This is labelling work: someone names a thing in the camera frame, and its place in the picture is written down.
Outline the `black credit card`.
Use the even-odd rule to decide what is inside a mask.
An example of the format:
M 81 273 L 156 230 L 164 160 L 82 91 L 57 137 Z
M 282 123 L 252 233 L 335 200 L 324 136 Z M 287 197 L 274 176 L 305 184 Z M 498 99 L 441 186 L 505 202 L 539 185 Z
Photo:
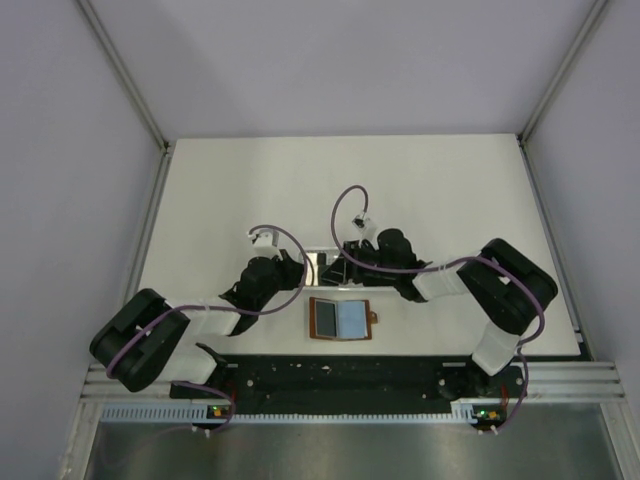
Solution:
M 337 336 L 336 305 L 329 302 L 315 304 L 315 331 L 320 337 L 335 338 Z
M 346 283 L 346 264 L 342 257 L 337 257 L 331 264 L 321 265 L 319 270 L 320 286 L 341 286 Z

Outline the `brown leather card holder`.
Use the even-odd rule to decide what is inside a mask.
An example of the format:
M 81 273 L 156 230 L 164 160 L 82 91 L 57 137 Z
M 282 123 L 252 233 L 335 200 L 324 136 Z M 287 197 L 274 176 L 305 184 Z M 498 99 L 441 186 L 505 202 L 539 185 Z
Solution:
M 336 305 L 337 336 L 320 337 L 315 331 L 315 304 L 329 302 Z M 372 328 L 378 323 L 378 314 L 368 300 L 329 300 L 311 297 L 308 304 L 309 337 L 324 341 L 367 341 L 372 339 Z

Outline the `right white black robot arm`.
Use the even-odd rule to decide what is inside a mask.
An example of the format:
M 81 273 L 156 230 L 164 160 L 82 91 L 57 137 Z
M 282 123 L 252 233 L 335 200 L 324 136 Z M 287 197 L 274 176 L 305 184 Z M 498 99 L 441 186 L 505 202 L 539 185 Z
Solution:
M 544 312 L 559 292 L 549 274 L 501 238 L 441 265 L 418 259 L 399 229 L 382 231 L 375 243 L 345 242 L 339 251 L 348 264 L 347 279 L 355 284 L 390 286 L 414 303 L 473 297 L 489 319 L 471 354 L 474 365 L 466 372 L 469 388 L 481 396 L 502 385 L 502 370 L 524 344 L 541 335 Z

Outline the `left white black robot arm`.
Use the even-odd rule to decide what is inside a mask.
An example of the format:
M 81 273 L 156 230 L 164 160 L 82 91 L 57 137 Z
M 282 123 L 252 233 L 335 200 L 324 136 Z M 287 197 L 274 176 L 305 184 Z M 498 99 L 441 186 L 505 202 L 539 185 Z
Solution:
M 191 382 L 203 395 L 216 396 L 227 374 L 200 338 L 239 336 L 260 317 L 282 311 L 300 295 L 308 272 L 307 259 L 296 261 L 281 249 L 250 259 L 215 303 L 173 306 L 155 290 L 142 289 L 99 330 L 89 352 L 108 378 L 132 393 L 163 379 Z

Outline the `white plastic slotted basket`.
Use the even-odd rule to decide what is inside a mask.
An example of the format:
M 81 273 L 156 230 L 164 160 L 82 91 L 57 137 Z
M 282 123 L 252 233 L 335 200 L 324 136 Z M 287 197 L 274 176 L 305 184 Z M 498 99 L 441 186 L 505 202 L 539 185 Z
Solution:
M 320 286 L 319 285 L 319 275 L 320 275 L 320 266 L 331 264 L 337 257 L 343 257 L 340 253 L 340 250 L 332 247 L 332 248 L 320 248 L 313 247 L 307 248 L 303 254 L 299 254 L 297 260 L 300 263 L 307 261 L 309 263 L 308 272 L 306 274 L 304 285 L 307 288 L 333 288 L 333 289 L 354 289 L 357 285 L 353 281 L 352 277 L 352 268 L 351 264 L 345 260 L 346 264 L 346 283 L 341 286 Z

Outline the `left aluminium frame post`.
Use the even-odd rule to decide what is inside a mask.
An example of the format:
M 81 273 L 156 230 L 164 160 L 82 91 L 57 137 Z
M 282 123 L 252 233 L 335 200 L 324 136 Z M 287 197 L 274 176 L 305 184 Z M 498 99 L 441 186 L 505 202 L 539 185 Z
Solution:
M 93 3 L 87 0 L 74 0 L 73 4 L 96 40 L 134 113 L 158 149 L 162 152 L 167 151 L 170 148 L 170 142 L 153 117 L 146 99 L 137 86 Z

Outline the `aluminium frame post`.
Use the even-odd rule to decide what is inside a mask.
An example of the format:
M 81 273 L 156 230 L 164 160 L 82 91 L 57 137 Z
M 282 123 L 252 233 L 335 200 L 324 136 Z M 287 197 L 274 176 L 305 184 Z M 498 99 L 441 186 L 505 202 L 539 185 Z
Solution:
M 153 117 L 146 99 L 137 86 L 93 3 L 87 0 L 74 0 L 73 4 L 96 40 L 134 113 L 158 149 L 162 152 L 167 151 L 170 148 L 170 142 Z
M 590 3 L 584 20 L 573 36 L 553 75 L 547 82 L 532 112 L 527 117 L 523 128 L 517 134 L 518 144 L 521 148 L 524 148 L 534 136 L 612 4 L 613 2 L 610 0 L 596 0 Z

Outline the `right aluminium frame post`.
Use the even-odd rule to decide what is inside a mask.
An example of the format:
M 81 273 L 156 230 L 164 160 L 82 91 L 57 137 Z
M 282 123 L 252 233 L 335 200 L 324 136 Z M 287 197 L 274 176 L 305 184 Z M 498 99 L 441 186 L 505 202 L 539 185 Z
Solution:
M 527 117 L 523 128 L 517 134 L 518 144 L 521 148 L 524 148 L 534 136 L 612 4 L 613 2 L 610 0 L 596 0 L 590 3 L 584 20 L 573 36 L 553 75 L 547 82 L 532 112 Z

